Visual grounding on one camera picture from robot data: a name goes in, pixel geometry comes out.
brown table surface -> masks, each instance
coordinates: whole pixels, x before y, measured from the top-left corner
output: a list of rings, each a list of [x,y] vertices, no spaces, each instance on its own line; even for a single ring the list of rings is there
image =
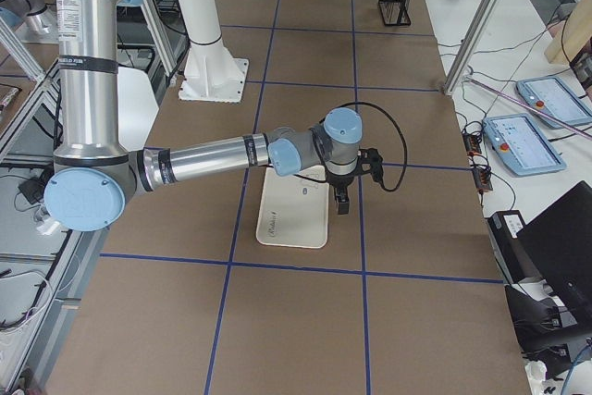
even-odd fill
[[[424,0],[385,29],[376,0],[217,0],[251,61],[239,105],[168,92],[149,144],[303,130],[349,101],[401,123],[410,167],[384,193],[354,182],[318,251],[254,236],[264,170],[136,198],[111,233],[47,385],[113,393],[526,394],[500,275]],[[363,146],[401,171],[401,143],[361,108]]]

black device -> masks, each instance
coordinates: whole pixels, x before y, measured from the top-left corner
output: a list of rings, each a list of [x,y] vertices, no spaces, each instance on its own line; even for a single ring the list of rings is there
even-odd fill
[[[39,178],[27,179],[18,185],[18,191],[27,199],[29,204],[35,205],[43,200],[43,192],[45,185],[49,179],[54,175],[54,169],[47,167],[43,170]]]
[[[518,232],[518,240],[577,324],[524,339],[526,351],[592,337],[592,188],[581,181]]]
[[[495,253],[501,256],[500,266],[508,283],[539,277],[540,272],[518,241],[517,233],[526,225],[520,212],[496,212],[487,218],[487,224],[495,242]]]

black bracket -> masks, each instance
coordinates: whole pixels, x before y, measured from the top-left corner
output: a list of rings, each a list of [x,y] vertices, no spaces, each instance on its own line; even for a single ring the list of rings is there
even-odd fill
[[[333,197],[337,205],[338,215],[347,215],[350,212],[348,187],[352,185],[354,178],[370,174],[374,182],[382,182],[384,176],[382,161],[382,156],[376,148],[360,149],[358,163],[352,173],[336,175],[328,170],[325,172],[327,182],[333,186]]]

white table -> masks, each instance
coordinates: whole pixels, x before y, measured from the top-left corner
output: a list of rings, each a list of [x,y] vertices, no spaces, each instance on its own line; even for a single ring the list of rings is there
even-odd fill
[[[438,43],[445,45],[460,43],[480,1],[426,0]],[[477,51],[513,47],[537,36],[544,29],[545,24],[540,19],[530,0],[500,0],[490,18]],[[475,54],[471,58],[470,66],[475,71],[481,71],[500,80],[507,80],[530,51],[530,55],[512,79],[522,80],[547,76],[567,68],[567,66],[551,65],[547,62],[544,52],[551,42],[550,34],[545,32],[533,47],[534,42],[535,40],[508,51]],[[454,56],[449,55],[458,52],[458,47],[440,46],[439,52],[444,69],[448,72],[454,60]],[[506,82],[491,80],[480,74],[474,74],[474,77],[498,90],[502,89],[506,84]],[[584,94],[584,90],[571,70],[561,74],[561,78],[577,95]],[[518,97],[514,85],[513,82],[508,83],[503,88],[503,91]],[[495,99],[494,94],[472,84],[465,84],[464,92],[466,99],[485,110],[489,109]],[[469,121],[480,121],[483,118],[483,112],[463,100],[463,89],[461,87],[454,92],[452,97],[457,111],[467,116]],[[585,99],[585,103],[590,105],[588,99]],[[523,112],[526,112],[526,110],[503,98],[499,98],[488,115],[501,116]],[[463,119],[460,118],[459,122],[463,127]],[[550,130],[542,122],[539,121],[539,123],[540,128],[549,138],[569,134],[566,130]],[[471,127],[471,130],[477,129],[478,126]],[[513,175],[490,148],[487,150],[487,157],[492,171],[506,179],[513,186],[516,192],[514,208],[520,210],[526,223],[571,189],[576,182],[584,179],[588,183],[592,183],[592,142],[579,136],[573,136],[564,141],[554,142],[554,146],[566,161],[567,169],[558,173],[524,178]],[[494,191],[486,194],[483,202],[485,217],[491,216],[499,210],[507,210],[512,203],[512,192],[507,185],[495,177],[492,178],[492,185]],[[569,393],[587,393],[586,390],[589,391],[590,387],[592,387],[592,363],[588,362],[580,364],[573,373]]]

blue tape line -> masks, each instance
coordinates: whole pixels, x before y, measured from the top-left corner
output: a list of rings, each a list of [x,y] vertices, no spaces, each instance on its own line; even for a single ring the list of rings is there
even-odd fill
[[[421,279],[430,281],[451,281],[451,282],[469,282],[469,283],[486,283],[486,284],[503,284],[501,279],[492,278],[468,278],[468,277],[444,277],[440,275],[421,275],[417,273],[396,273],[396,272],[379,272],[366,270],[350,270],[347,268],[328,268],[328,267],[313,267],[313,266],[297,266],[297,265],[282,265],[282,264],[263,264],[263,263],[248,263],[237,261],[219,261],[214,259],[199,259],[199,258],[184,258],[173,256],[154,256],[144,254],[131,253],[101,253],[103,258],[115,259],[133,259],[140,261],[162,261],[169,263],[189,263],[189,264],[203,264],[203,265],[232,265],[233,267],[245,268],[263,268],[273,270],[292,270],[298,272],[311,273],[331,273],[338,275],[353,275],[368,277],[382,277],[382,278],[404,278],[404,279]]]
[[[358,87],[360,90],[384,90],[386,92],[420,92],[420,93],[439,93],[436,88],[406,88],[406,87]]]
[[[210,393],[210,386],[212,385],[212,375],[214,374],[214,361],[216,360],[216,352],[218,348],[218,339],[220,337],[220,328],[222,328],[222,316],[224,314],[224,307],[226,305],[226,295],[228,293],[228,283],[230,282],[231,266],[226,267],[226,275],[224,277],[224,288],[222,296],[220,297],[220,307],[218,308],[218,317],[216,320],[216,332],[214,333],[214,342],[212,343],[212,351],[210,352],[210,363],[207,366],[207,377],[205,379],[205,386],[203,394]]]
[[[438,275],[417,275],[417,274],[409,274],[409,273],[390,273],[390,272],[366,272],[365,274],[368,277],[422,279],[422,280],[428,280],[428,281],[448,281],[448,282],[470,282],[473,284],[503,284],[503,280],[492,279],[492,278],[441,277]]]
[[[214,333],[214,341],[212,342],[212,351],[210,352],[210,363],[207,368],[207,377],[205,379],[205,386],[203,388],[203,394],[207,395],[210,393],[210,387],[212,384],[212,375],[214,374],[214,363],[216,361],[216,352],[218,349],[218,340],[220,337],[220,330],[222,328],[222,318],[224,316],[224,308],[226,307],[226,297],[228,294],[228,284],[230,282],[230,272],[232,270],[232,260],[234,258],[234,252],[237,246],[237,239],[239,237],[239,227],[241,226],[241,215],[242,206],[244,204],[244,196],[247,191],[247,181],[249,179],[249,170],[245,170],[244,176],[242,177],[242,187],[240,191],[239,207],[237,209],[237,219],[234,223],[234,231],[232,233],[232,244],[230,247],[230,253],[228,255],[228,262],[226,268],[226,275],[224,276],[224,287],[222,289],[222,296],[220,297],[220,306],[218,308],[218,317],[216,320],[216,331]]]
[[[268,85],[292,85],[296,87],[320,87],[320,88],[347,88],[353,89],[351,85],[329,85],[324,83],[302,83],[302,82],[280,82],[275,80],[266,80],[264,83]]]
[[[8,58],[10,57],[10,55],[5,56],[5,58],[2,60],[2,62],[0,62],[0,68],[4,65],[4,63],[8,60]],[[16,74],[0,74],[1,77],[3,78],[16,78],[17,75]]]
[[[102,258],[141,259],[143,261],[162,261],[162,262],[168,262],[168,263],[228,265],[228,261],[217,261],[214,259],[176,258],[176,257],[171,257],[171,256],[153,256],[153,255],[149,255],[149,254],[101,253],[100,256]]]
[[[309,31],[309,32],[340,32],[350,33],[350,30],[331,30],[315,28],[292,28],[292,27],[263,27],[259,25],[220,25],[221,28],[244,28],[247,30],[280,30],[280,31]],[[385,32],[385,31],[356,31],[355,34],[377,34],[379,36],[403,36],[403,37],[434,37],[434,34],[422,34],[416,32]]]
[[[277,2],[276,2],[276,12],[274,14],[274,23],[273,23],[274,27],[276,26],[276,23],[278,21],[279,1],[280,0],[277,0]],[[253,133],[255,133],[255,131],[257,129],[257,125],[259,123],[259,115],[261,112],[261,104],[263,102],[263,94],[264,94],[264,90],[265,90],[265,79],[267,77],[267,69],[269,68],[269,57],[271,55],[271,47],[273,44],[273,40],[274,40],[274,30],[272,29],[271,35],[269,36],[269,46],[267,48],[267,57],[265,60],[265,69],[264,69],[264,73],[263,73],[261,91],[259,92],[259,100],[257,103],[257,109],[255,111],[255,118],[254,118],[254,123],[253,123]],[[230,247],[230,254],[228,256],[228,266],[227,266],[226,276],[224,279],[224,289],[222,290],[222,296],[220,299],[220,308],[218,310],[218,319],[216,321],[216,333],[214,335],[214,342],[212,343],[212,352],[210,354],[210,363],[208,365],[207,378],[205,380],[205,387],[203,388],[204,395],[209,395],[211,384],[212,384],[212,375],[214,374],[214,364],[216,362],[218,339],[219,339],[219,335],[220,335],[220,329],[222,328],[222,318],[224,316],[224,307],[226,306],[226,298],[227,298],[227,294],[228,294],[228,284],[230,282],[230,272],[232,270],[232,266],[233,266],[232,262],[234,259],[234,252],[236,250],[237,239],[239,236],[239,227],[241,225],[242,208],[244,205],[244,196],[247,191],[248,179],[249,179],[249,170],[247,169],[244,172],[244,177],[243,177],[243,181],[242,181],[242,188],[240,191],[241,198],[239,200],[239,209],[237,211],[237,219],[236,219],[236,222],[234,225],[234,232],[232,234],[232,245]]]
[[[351,0],[351,45],[353,56],[353,92],[354,102],[358,102],[358,67],[355,52],[355,5]],[[370,367],[370,322],[368,319],[368,283],[366,279],[366,240],[364,232],[364,197],[362,194],[362,178],[358,177],[358,209],[360,217],[360,254],[362,257],[362,307],[364,316],[364,362],[366,376],[366,395],[372,395],[372,371]]]
[[[246,268],[263,268],[272,270],[290,270],[297,272],[316,272],[316,273],[332,273],[337,275],[362,275],[362,271],[358,270],[347,270],[343,268],[323,268],[323,267],[310,267],[310,266],[297,266],[297,265],[282,265],[282,264],[257,264],[257,263],[245,263],[245,262],[233,262],[233,266],[246,267]]]
[[[10,56],[7,56],[2,62],[0,62],[0,67],[8,60]],[[13,78],[13,79],[28,79],[27,76],[24,74],[2,74],[0,73],[0,78]]]

